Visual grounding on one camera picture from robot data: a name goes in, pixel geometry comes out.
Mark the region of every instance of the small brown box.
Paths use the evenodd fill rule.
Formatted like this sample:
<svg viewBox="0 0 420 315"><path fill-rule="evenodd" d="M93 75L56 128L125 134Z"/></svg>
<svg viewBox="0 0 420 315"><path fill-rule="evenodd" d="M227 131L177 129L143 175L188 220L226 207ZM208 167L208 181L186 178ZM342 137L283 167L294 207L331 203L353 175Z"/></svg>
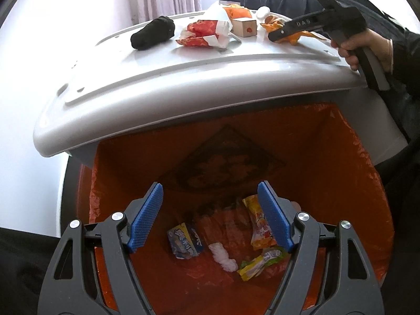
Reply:
<svg viewBox="0 0 420 315"><path fill-rule="evenodd" d="M257 35L257 21L251 18L232 20L232 33L242 38Z"/></svg>

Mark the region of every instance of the finger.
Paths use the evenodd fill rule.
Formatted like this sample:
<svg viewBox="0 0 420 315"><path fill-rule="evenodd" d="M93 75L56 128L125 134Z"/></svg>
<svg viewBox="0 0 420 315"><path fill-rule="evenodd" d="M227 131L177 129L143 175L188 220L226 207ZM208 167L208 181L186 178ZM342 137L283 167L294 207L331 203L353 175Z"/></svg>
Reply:
<svg viewBox="0 0 420 315"><path fill-rule="evenodd" d="M352 36L341 44L341 47L347 50L357 49L359 47L369 47L372 42L372 31L367 29L362 33Z"/></svg>
<svg viewBox="0 0 420 315"><path fill-rule="evenodd" d="M349 56L346 58L347 64L350 66L358 66L359 65L359 59L356 56Z"/></svg>
<svg viewBox="0 0 420 315"><path fill-rule="evenodd" d="M331 47L333 47L333 48L337 49L337 48L339 48L340 46L339 46L339 45L338 45L335 41L331 40Z"/></svg>
<svg viewBox="0 0 420 315"><path fill-rule="evenodd" d="M340 48L339 48L339 56L340 56L341 58L347 58L347 57L349 57L349 56L350 56L350 53L349 53L347 50L345 50L345 49L343 49L342 47L340 47Z"/></svg>

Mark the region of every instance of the person's arm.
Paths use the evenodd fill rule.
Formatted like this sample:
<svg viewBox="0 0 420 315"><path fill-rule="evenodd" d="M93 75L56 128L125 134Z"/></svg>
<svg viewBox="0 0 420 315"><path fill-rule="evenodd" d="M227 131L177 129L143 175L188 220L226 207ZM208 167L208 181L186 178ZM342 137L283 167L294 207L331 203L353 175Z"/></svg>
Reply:
<svg viewBox="0 0 420 315"><path fill-rule="evenodd" d="M370 47L385 72L391 72L405 84L410 94L420 94L420 35L407 30L404 41L388 40L367 29L346 40L341 46L331 41L331 46L338 48L339 55L346 59L352 70L358 69L359 61L349 51Z"/></svg>

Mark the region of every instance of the blue textured pad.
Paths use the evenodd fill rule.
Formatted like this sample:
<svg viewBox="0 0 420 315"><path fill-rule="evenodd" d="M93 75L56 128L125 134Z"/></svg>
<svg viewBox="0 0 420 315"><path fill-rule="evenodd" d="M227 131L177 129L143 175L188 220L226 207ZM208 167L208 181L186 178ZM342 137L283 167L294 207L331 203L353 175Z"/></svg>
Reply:
<svg viewBox="0 0 420 315"><path fill-rule="evenodd" d="M291 240L290 224L286 220L276 198L265 183L258 184L258 202L264 211L264 216L270 225L274 239L279 246L284 247L287 252L293 249L293 242Z"/></svg>
<svg viewBox="0 0 420 315"><path fill-rule="evenodd" d="M163 187L158 183L150 193L131 226L131 236L127 244L130 253L142 247L148 237L149 231L155 222L157 213L163 202Z"/></svg>

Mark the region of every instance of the red and white wrapper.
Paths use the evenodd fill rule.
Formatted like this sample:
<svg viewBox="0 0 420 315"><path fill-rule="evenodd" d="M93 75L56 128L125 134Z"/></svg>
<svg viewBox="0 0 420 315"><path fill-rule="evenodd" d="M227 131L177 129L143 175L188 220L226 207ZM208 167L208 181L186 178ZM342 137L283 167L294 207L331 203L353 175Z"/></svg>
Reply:
<svg viewBox="0 0 420 315"><path fill-rule="evenodd" d="M219 20L198 20L181 31L176 41L184 46L218 47L225 49L229 43L230 24Z"/></svg>

